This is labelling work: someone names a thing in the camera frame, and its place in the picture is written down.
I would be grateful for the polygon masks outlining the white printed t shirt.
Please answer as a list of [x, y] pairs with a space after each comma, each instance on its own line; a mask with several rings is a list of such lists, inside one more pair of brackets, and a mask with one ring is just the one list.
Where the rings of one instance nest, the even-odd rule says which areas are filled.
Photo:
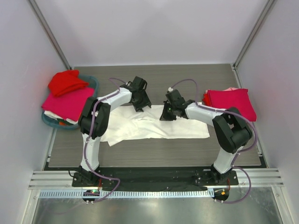
[[102, 142], [113, 146], [124, 140], [142, 139], [206, 139], [210, 137], [207, 124], [178, 117], [160, 121], [163, 105], [153, 105], [136, 112], [133, 106], [120, 106], [110, 113], [108, 128]]

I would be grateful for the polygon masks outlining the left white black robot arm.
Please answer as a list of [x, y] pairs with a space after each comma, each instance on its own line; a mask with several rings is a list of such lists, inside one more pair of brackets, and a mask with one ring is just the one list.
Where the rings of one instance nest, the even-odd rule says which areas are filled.
[[146, 93], [147, 82], [136, 76], [133, 81], [122, 84], [112, 93], [102, 97], [89, 97], [78, 120], [82, 133], [84, 148], [79, 174], [88, 186], [99, 182], [99, 148], [100, 140], [108, 128], [110, 112], [116, 108], [131, 104], [136, 112], [151, 107], [152, 103]]

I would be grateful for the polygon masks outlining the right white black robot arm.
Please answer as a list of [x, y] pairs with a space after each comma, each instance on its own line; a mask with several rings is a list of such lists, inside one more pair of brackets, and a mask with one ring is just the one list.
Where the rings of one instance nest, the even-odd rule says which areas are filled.
[[214, 128], [220, 151], [211, 165], [211, 180], [223, 184], [230, 175], [236, 155], [253, 137], [245, 118], [237, 108], [213, 109], [194, 100], [186, 101], [178, 90], [169, 88], [166, 93], [161, 121], [174, 121], [178, 117], [203, 122]]

